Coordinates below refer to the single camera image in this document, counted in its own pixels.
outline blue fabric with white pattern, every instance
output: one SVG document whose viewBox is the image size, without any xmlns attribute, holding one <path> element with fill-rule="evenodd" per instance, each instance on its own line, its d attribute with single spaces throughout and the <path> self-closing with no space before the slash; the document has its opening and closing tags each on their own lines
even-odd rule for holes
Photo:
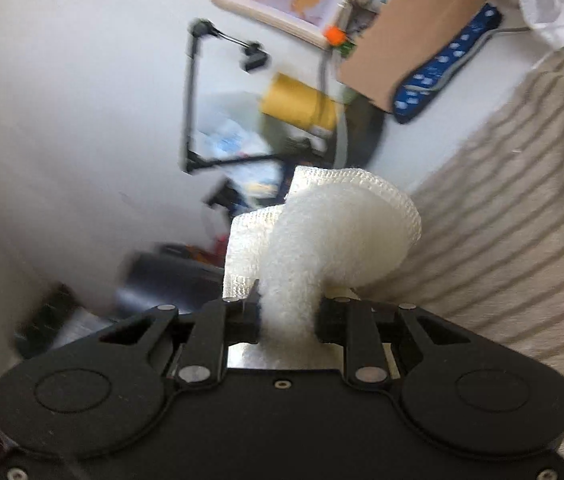
<svg viewBox="0 0 564 480">
<path fill-rule="evenodd" d="M 393 115 L 398 123 L 404 124 L 411 121 L 440 92 L 440 89 L 435 91 L 407 90 L 405 86 L 433 88 L 444 73 L 469 52 L 481 35 L 499 27 L 501 22 L 501 13 L 494 6 L 485 4 L 451 43 L 440 50 L 433 59 L 407 76 L 399 85 L 393 98 Z"/>
</svg>

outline fuzzy white fabric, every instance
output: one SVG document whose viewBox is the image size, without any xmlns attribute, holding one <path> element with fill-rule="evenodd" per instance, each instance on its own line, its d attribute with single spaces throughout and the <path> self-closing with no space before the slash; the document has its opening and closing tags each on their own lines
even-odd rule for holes
<svg viewBox="0 0 564 480">
<path fill-rule="evenodd" d="M 315 336 L 319 299 L 329 287 L 354 288 L 386 276 L 419 231 L 411 200 L 378 177 L 298 168 L 284 206 L 233 222 L 224 296 L 245 297 L 260 279 L 262 335 L 257 346 L 231 349 L 229 365 L 337 367 L 337 355 Z"/>
</svg>

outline striped bedspread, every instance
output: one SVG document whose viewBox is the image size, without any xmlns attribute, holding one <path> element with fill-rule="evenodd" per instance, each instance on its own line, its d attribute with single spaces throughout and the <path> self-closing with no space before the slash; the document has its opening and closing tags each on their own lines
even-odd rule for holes
<svg viewBox="0 0 564 480">
<path fill-rule="evenodd" d="M 363 296 L 416 303 L 564 375 L 564 50 L 413 198 L 421 240 Z"/>
</svg>

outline brown cardboard box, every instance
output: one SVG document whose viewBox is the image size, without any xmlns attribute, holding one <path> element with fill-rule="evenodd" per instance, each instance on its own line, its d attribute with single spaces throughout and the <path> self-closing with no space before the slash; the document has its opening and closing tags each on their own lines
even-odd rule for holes
<svg viewBox="0 0 564 480">
<path fill-rule="evenodd" d="M 396 86 L 448 44 L 486 0 L 391 0 L 358 38 L 339 80 L 391 111 Z"/>
</svg>

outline beige striped blanket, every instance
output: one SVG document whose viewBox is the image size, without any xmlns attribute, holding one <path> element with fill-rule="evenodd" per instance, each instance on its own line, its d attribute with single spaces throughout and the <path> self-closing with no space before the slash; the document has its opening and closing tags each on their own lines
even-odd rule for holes
<svg viewBox="0 0 564 480">
<path fill-rule="evenodd" d="M 413 198 L 421 240 L 363 295 L 417 303 L 564 375 L 564 51 Z"/>
</svg>

